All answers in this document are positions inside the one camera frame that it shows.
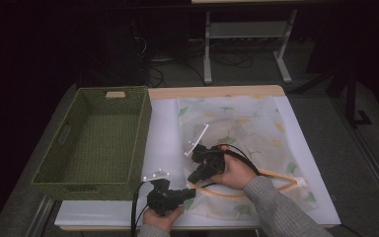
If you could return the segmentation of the white table mat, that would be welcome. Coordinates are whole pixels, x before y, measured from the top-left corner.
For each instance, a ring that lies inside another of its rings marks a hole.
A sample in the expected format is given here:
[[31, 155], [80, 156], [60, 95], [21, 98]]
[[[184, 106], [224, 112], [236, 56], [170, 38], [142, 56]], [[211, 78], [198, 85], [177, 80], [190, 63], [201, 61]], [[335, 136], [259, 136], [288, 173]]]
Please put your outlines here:
[[[318, 203], [318, 207], [309, 211], [308, 215], [324, 227], [339, 225], [340, 218], [288, 99], [275, 97], [273, 101], [282, 115], [288, 147]], [[177, 102], [174, 99], [154, 100], [142, 175], [147, 177], [163, 170], [170, 174], [171, 187], [181, 189], [186, 184], [183, 155]], [[55, 225], [66, 231], [127, 230], [130, 228], [130, 213], [129, 201], [65, 200], [58, 211]], [[186, 212], [175, 222], [174, 228], [225, 230], [259, 226], [255, 220], [217, 220]]]

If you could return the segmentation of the person's right hand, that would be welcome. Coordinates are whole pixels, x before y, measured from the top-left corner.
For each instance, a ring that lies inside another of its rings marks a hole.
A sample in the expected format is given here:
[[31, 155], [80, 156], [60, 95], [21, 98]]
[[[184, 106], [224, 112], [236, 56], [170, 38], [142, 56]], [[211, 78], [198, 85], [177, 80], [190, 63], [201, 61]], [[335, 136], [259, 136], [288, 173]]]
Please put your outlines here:
[[224, 185], [234, 190], [242, 191], [245, 186], [258, 175], [243, 161], [229, 155], [224, 155], [225, 170], [210, 178], [212, 182]]

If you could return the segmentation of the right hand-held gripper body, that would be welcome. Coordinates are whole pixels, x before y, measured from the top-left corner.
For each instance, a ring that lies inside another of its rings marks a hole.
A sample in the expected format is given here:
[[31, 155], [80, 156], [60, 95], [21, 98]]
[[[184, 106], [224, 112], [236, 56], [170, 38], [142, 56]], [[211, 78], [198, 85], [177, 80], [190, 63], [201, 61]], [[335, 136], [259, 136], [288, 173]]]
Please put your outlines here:
[[193, 171], [205, 168], [210, 171], [210, 177], [213, 177], [224, 172], [224, 151], [218, 146], [208, 148], [200, 143], [208, 128], [209, 124], [205, 123], [203, 129], [196, 134], [193, 140], [188, 142], [184, 155], [197, 165]]

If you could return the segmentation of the black metal stand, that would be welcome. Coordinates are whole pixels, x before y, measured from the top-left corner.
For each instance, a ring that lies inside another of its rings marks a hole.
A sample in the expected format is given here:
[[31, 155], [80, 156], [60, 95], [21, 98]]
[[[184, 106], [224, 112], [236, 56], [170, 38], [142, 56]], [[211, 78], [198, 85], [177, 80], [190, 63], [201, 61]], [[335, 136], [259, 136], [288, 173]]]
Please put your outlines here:
[[334, 78], [330, 83], [327, 93], [332, 98], [339, 98], [341, 93], [345, 94], [344, 115], [347, 122], [357, 128], [359, 125], [371, 124], [372, 121], [365, 111], [358, 111], [356, 102], [356, 76], [351, 67], [340, 66], [334, 70]]

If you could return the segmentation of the metal floor rail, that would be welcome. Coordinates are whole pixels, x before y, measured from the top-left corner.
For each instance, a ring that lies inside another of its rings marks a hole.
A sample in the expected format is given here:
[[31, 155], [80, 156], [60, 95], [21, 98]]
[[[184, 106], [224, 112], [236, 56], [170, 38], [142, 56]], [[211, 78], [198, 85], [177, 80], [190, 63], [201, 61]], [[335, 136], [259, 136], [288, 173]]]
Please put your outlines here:
[[359, 131], [359, 128], [363, 125], [372, 125], [371, 120], [365, 111], [358, 111], [358, 119], [350, 119], [347, 117], [346, 109], [342, 106], [339, 99], [331, 99], [331, 103], [337, 111], [337, 114], [341, 117], [343, 126], [346, 128], [348, 134], [352, 137], [352, 140], [362, 154], [374, 183], [379, 189], [379, 163], [376, 156], [371, 151], [370, 146], [364, 140], [364, 136]]
[[50, 197], [43, 197], [38, 205], [38, 210], [28, 228], [25, 237], [40, 237], [48, 218], [54, 207], [54, 200]]

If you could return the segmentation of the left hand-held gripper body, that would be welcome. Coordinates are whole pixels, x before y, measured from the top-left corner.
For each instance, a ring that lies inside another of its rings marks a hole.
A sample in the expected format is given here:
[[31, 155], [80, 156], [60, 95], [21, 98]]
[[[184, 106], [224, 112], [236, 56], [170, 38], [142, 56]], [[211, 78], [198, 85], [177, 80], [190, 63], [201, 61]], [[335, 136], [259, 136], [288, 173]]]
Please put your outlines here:
[[169, 173], [159, 169], [143, 178], [143, 182], [153, 185], [153, 190], [147, 195], [147, 204], [161, 216], [165, 216], [167, 211], [175, 210], [179, 205], [178, 192], [169, 189], [169, 176]]

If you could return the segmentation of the white metal-frame table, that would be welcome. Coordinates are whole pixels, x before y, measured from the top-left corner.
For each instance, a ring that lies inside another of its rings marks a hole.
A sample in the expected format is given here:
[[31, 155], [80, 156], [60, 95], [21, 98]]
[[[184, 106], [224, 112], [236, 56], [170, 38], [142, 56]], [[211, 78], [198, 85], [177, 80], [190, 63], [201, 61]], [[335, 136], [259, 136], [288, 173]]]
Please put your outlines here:
[[248, 10], [256, 10], [268, 6], [287, 8], [288, 16], [284, 20], [251, 20], [251, 21], [231, 21], [213, 22], [211, 21], [212, 10], [205, 13], [204, 27], [204, 56], [203, 73], [204, 82], [212, 83], [210, 50], [211, 40], [228, 39], [276, 39], [281, 40], [278, 50], [273, 53], [274, 61], [279, 70], [281, 79], [284, 83], [290, 84], [292, 78], [285, 65], [283, 56], [286, 51], [291, 33], [294, 28], [300, 4], [310, 4], [314, 0], [191, 0], [194, 6], [229, 7], [235, 10], [237, 7]]

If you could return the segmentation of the person's left hand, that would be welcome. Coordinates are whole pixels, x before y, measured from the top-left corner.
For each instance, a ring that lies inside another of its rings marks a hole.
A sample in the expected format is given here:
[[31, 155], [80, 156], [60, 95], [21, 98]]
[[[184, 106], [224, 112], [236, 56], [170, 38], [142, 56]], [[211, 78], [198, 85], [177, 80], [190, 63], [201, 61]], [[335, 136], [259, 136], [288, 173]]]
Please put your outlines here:
[[153, 209], [148, 208], [143, 214], [143, 223], [150, 226], [155, 226], [168, 233], [171, 232], [174, 222], [184, 213], [185, 209], [182, 206], [177, 207], [172, 212], [165, 216], [157, 214]]

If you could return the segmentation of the green woven basket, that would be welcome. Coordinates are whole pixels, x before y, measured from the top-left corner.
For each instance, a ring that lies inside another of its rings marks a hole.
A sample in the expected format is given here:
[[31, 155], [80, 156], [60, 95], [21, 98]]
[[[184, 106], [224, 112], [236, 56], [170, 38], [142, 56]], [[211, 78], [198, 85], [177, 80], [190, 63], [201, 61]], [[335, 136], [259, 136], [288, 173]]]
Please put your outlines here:
[[57, 200], [131, 200], [151, 113], [144, 86], [79, 89], [32, 185]]

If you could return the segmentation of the leaf-print mesh laundry bag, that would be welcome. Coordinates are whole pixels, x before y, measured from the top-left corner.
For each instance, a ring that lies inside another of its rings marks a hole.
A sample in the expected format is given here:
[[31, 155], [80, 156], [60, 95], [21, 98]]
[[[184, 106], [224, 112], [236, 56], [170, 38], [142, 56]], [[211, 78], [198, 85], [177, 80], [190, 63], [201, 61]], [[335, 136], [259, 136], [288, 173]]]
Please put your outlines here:
[[[182, 134], [184, 152], [194, 135], [192, 127], [197, 123], [206, 123], [213, 119], [226, 118], [267, 118], [282, 123], [282, 116], [272, 97], [263, 96], [225, 96], [211, 98], [179, 98], [179, 122]], [[307, 184], [301, 168], [294, 155], [293, 161], [297, 165], [296, 178], [298, 185], [282, 194], [291, 198], [303, 211], [309, 212], [318, 207], [318, 203]], [[184, 172], [188, 183], [188, 174], [191, 160], [185, 156]], [[189, 213], [219, 220], [257, 220], [258, 214], [254, 205], [239, 191], [215, 185], [209, 179], [205, 181], [207, 189], [196, 189], [195, 198], [186, 202]]]

